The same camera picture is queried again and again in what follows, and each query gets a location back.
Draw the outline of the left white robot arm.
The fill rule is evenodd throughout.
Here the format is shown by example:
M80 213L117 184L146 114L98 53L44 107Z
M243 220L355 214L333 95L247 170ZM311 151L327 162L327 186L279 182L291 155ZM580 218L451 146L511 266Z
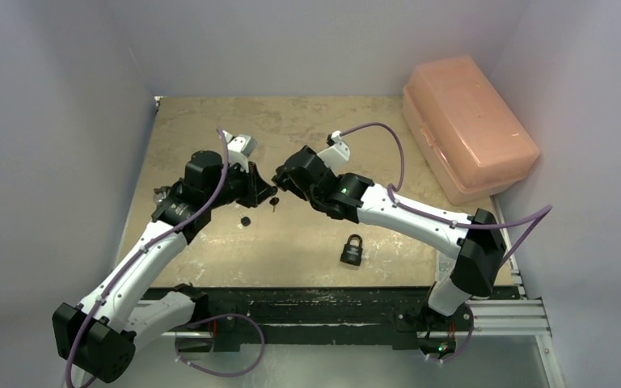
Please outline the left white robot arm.
M145 310L137 303L160 272L210 222L213 209L237 203L255 208L277 193L260 176L254 162L233 162L227 155L198 151L185 166L184 177L156 189L163 195L141 237L112 273L72 306L61 304L53 314L59 355L66 360L65 386L74 375L114 382L136 352L174 327L197 331L220 319L209 309L209 297L186 284L177 285Z

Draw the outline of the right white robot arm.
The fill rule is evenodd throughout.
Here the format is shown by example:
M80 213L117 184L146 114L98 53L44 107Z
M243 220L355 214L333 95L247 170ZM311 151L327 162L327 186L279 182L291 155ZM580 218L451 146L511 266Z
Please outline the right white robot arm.
M336 174L308 146L279 166L272 181L332 219L379 226L453 259L453 268L434 283L421 308L428 327L444 327L471 298L491 297L506 251L493 213L484 209L472 215L447 212L390 194L365 176Z

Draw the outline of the black head key pair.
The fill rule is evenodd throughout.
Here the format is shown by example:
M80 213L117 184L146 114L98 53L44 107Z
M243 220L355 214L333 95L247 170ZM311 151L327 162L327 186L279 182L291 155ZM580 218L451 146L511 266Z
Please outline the black head key pair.
M268 201L268 203L271 205L272 207L272 211L275 212L277 205L280 202L280 198L278 196L278 192L279 192L279 187L275 186L274 189L272 190L272 195Z

